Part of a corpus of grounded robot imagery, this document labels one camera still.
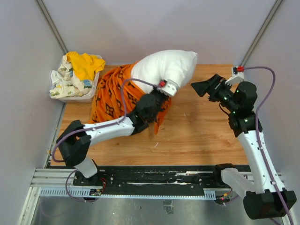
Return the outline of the white pillow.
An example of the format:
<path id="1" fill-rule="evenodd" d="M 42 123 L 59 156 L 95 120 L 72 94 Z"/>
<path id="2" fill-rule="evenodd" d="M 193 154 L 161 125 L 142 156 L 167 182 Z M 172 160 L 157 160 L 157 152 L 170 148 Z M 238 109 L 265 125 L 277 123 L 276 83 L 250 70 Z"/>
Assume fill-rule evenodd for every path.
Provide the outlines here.
<path id="1" fill-rule="evenodd" d="M 131 69 L 131 77 L 155 85 L 161 80 L 171 80 L 182 88 L 192 79 L 197 61 L 198 54 L 192 51 L 159 51 L 137 62 Z"/>

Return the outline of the orange patterned plush pillowcase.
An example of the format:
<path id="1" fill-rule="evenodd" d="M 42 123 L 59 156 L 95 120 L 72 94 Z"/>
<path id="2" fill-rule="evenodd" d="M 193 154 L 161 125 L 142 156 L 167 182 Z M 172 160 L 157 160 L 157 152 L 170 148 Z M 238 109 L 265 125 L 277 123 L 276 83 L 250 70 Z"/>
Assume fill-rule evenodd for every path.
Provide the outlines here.
<path id="1" fill-rule="evenodd" d="M 135 64 L 126 64 L 108 71 L 98 81 L 96 93 L 91 104 L 89 123 L 106 122 L 131 113 L 138 101 L 146 94 L 141 89 L 142 83 L 123 82 L 131 78 L 131 69 Z"/>

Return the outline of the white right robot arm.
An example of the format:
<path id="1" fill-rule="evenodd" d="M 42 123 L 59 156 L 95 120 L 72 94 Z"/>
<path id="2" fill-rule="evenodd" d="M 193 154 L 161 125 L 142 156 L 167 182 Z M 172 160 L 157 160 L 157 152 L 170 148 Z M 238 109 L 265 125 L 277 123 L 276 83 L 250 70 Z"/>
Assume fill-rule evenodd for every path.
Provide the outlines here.
<path id="1" fill-rule="evenodd" d="M 294 191 L 286 190 L 268 154 L 258 114 L 253 110 L 256 86 L 242 81 L 232 92 L 229 82 L 218 74 L 191 86 L 198 96 L 208 94 L 209 101 L 218 102 L 229 111 L 229 126 L 244 149 L 253 177 L 249 181 L 232 164 L 221 164 L 216 166 L 213 184 L 232 188 L 252 220 L 284 216 L 292 220 L 290 209 L 297 197 Z"/>

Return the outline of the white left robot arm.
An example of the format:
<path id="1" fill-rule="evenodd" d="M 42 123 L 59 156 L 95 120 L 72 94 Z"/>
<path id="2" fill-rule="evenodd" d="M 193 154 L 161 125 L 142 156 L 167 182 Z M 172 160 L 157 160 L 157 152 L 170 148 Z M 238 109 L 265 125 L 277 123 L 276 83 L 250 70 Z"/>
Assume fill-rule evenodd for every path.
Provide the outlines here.
<path id="1" fill-rule="evenodd" d="M 118 119 L 93 124 L 73 121 L 56 142 L 63 162 L 75 168 L 76 176 L 83 178 L 87 185 L 95 186 L 104 181 L 94 160 L 87 156 L 89 147 L 116 137 L 136 135 L 151 123 L 161 122 L 159 116 L 166 112 L 169 101 L 167 95 L 154 89 L 141 97 L 133 111 Z"/>

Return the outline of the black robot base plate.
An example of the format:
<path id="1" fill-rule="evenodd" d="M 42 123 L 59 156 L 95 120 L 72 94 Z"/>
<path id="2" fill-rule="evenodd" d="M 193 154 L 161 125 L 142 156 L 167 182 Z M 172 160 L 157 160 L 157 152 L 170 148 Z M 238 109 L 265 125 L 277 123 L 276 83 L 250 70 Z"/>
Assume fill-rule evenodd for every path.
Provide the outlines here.
<path id="1" fill-rule="evenodd" d="M 98 167 L 104 181 L 95 186 L 84 183 L 75 173 L 74 186 L 100 187 L 117 189 L 125 187 L 130 190 L 185 190 L 195 189 L 229 189 L 214 175 L 214 165 L 180 165 L 180 166 L 101 166 Z"/>

